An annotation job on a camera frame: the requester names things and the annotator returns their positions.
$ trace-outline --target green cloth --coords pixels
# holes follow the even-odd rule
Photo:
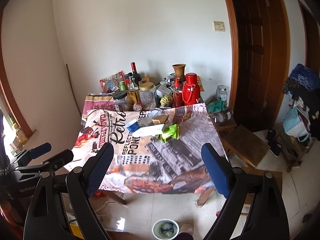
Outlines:
[[[211,114],[223,111],[227,106],[226,101],[222,101],[221,99],[214,101],[208,105],[208,111]]]
[[[163,133],[161,134],[161,140],[165,143],[169,137],[174,139],[179,139],[179,126],[177,124],[170,125],[164,129]]]

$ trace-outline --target yellow lid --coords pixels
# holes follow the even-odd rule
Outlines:
[[[149,90],[154,87],[154,84],[152,82],[146,82],[140,85],[140,90]]]

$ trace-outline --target blue gripper pad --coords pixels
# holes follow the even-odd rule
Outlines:
[[[48,152],[51,151],[51,144],[44,143],[43,145],[38,146],[37,148],[31,149],[29,153],[29,159],[36,159]]]
[[[226,158],[219,156],[210,143],[202,146],[201,157],[217,191],[228,198],[231,194],[230,180],[233,176],[230,163]]]
[[[101,182],[107,173],[107,170],[113,159],[113,146],[110,143],[105,143],[102,148],[99,150],[95,157],[90,157],[87,162],[84,164],[83,168],[86,169],[86,164],[91,164],[90,159],[98,158],[92,171],[88,176],[87,182],[87,197],[90,197],[92,194],[96,193],[101,185]]]

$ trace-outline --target clothing pile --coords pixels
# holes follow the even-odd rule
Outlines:
[[[289,93],[291,107],[297,109],[308,136],[320,140],[320,78],[311,68],[298,64],[284,83],[283,93]],[[308,136],[300,139],[306,141]]]

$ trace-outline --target wooden door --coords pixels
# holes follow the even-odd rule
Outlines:
[[[305,6],[299,2],[305,27],[306,67],[312,68],[317,75],[320,70],[320,36],[318,23]]]
[[[268,0],[234,0],[239,33],[235,118],[258,119],[265,107],[271,62]]]

